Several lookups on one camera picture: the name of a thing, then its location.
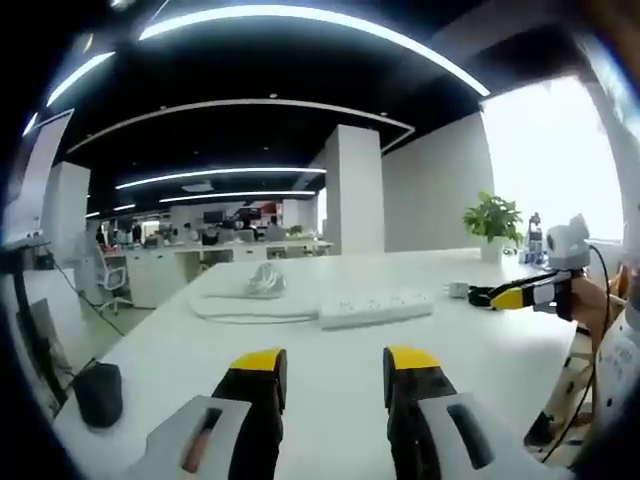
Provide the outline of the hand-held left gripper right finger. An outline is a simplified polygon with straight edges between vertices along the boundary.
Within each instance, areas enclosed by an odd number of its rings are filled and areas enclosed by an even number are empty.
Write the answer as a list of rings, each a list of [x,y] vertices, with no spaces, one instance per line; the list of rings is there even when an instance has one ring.
[[[571,479],[531,455],[423,350],[383,350],[387,438],[398,479]]]

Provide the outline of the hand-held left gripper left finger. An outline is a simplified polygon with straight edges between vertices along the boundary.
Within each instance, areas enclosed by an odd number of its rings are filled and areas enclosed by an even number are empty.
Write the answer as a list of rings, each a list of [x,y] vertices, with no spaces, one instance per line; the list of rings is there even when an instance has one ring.
[[[195,396],[159,424],[126,479],[272,479],[284,436],[287,354],[250,352],[209,396]]]

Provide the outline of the person's right hand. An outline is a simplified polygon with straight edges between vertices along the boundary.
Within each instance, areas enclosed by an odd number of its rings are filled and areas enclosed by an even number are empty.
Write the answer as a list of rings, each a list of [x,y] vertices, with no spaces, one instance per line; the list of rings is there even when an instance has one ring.
[[[572,280],[571,296],[571,318],[587,329],[593,344],[599,343],[623,305],[585,277]]]

